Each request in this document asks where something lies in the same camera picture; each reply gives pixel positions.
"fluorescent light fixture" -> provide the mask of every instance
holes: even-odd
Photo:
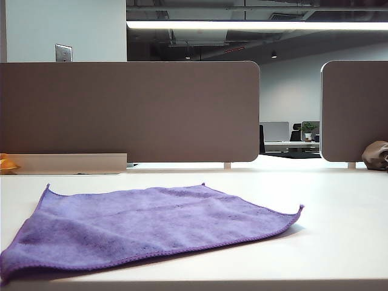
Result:
[[[200,30],[388,30],[388,22],[127,21],[133,29]]]

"desk divider panel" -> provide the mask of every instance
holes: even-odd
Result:
[[[254,62],[3,63],[1,152],[128,153],[133,162],[252,161]]]
[[[388,141],[388,61],[332,61],[322,68],[321,154],[362,161],[374,141]]]

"orange object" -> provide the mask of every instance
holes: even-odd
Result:
[[[10,159],[7,159],[6,153],[0,153],[0,171],[2,174],[10,173],[11,170],[20,168]]]

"office desk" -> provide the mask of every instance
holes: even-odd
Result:
[[[267,152],[279,151],[285,152],[287,149],[317,149],[319,150],[319,143],[305,142],[305,141],[265,141],[264,145]]]
[[[71,195],[205,182],[284,213],[306,206],[295,225],[272,239],[90,273],[26,277],[2,290],[388,290],[388,174],[346,166],[260,155],[231,170],[221,163],[140,164],[118,175],[2,176],[2,250],[47,183]]]

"microfiber cloth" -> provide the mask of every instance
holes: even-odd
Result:
[[[95,270],[155,256],[256,241],[300,216],[283,214],[205,184],[105,194],[44,190],[32,216],[1,253],[1,278],[48,267]]]

